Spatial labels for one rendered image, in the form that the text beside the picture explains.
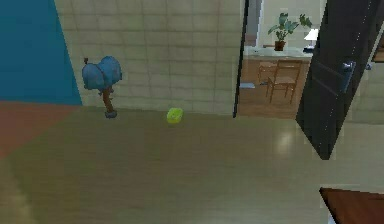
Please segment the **green house plant brown pot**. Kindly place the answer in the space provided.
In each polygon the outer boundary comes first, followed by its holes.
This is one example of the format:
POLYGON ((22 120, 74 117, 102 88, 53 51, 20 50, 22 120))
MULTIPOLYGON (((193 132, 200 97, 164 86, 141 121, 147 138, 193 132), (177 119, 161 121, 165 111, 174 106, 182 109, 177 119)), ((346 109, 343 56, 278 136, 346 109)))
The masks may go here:
POLYGON ((277 37, 277 40, 275 41, 275 44, 274 44, 275 51, 282 51, 284 49, 286 44, 285 38, 288 35, 291 35, 297 27, 299 26, 307 27, 307 28, 312 27, 312 21, 305 14, 301 14, 299 16, 298 22, 291 21, 288 19, 288 17, 289 17, 288 13, 281 13, 278 18, 278 24, 272 26, 268 30, 268 34, 274 33, 277 37))

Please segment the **dark brown wooden furniture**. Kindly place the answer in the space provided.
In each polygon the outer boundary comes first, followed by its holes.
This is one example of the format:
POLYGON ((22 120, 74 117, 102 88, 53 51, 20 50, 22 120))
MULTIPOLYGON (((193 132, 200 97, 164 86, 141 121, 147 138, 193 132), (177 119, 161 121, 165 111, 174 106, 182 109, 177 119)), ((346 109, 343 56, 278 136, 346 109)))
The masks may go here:
POLYGON ((384 224, 384 194, 319 189, 329 211, 327 224, 384 224))

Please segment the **black room door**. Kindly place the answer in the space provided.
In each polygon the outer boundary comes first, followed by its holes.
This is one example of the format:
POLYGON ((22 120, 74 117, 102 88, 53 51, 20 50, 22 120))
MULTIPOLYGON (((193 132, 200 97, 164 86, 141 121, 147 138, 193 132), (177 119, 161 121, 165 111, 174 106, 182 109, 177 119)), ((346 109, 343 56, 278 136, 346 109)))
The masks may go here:
POLYGON ((384 23, 384 0, 327 0, 296 122, 323 160, 331 157, 384 23), (345 93, 342 64, 356 67, 345 93))

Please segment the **white table lamp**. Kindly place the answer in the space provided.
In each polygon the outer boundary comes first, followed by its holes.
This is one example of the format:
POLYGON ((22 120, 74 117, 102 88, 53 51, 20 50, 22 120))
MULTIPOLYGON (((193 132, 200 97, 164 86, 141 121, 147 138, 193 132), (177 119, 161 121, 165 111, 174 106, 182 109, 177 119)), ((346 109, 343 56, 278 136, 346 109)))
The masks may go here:
POLYGON ((318 29, 311 29, 308 34, 304 37, 304 39, 309 42, 309 44, 303 49, 304 53, 313 52, 317 41, 318 33, 318 29))

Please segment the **yellow-green small block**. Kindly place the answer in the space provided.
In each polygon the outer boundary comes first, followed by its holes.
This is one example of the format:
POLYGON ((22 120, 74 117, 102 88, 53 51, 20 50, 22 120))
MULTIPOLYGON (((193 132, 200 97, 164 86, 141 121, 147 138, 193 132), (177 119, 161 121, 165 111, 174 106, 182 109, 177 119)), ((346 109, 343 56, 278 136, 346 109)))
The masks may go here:
POLYGON ((184 111, 182 108, 170 108, 167 112, 166 120, 169 124, 180 123, 183 117, 184 111))

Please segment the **brown wooden chair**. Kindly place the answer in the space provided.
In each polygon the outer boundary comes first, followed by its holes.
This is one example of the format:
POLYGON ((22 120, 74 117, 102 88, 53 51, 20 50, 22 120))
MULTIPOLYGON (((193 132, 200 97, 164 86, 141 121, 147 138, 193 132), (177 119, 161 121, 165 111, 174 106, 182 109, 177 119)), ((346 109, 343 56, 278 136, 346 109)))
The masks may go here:
POLYGON ((265 85, 267 81, 263 79, 263 74, 273 74, 276 70, 277 64, 268 61, 261 61, 259 63, 258 81, 260 85, 265 85))
POLYGON ((293 102, 302 64, 302 60, 281 59, 277 61, 277 65, 273 71, 273 76, 267 79, 265 96, 269 97, 269 102, 272 102, 273 95, 276 90, 284 90, 285 93, 291 91, 289 103, 293 102))

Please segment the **pale top wooden table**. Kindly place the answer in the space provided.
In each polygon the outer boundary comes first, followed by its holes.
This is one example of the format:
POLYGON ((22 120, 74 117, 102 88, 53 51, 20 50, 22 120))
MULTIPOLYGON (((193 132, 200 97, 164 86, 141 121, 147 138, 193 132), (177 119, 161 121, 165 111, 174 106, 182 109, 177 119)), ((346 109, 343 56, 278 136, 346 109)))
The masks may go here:
POLYGON ((241 81, 260 83, 259 64, 261 62, 276 63, 279 59, 311 61, 312 54, 304 53, 302 48, 285 47, 283 51, 275 51, 273 47, 246 46, 243 50, 241 81))

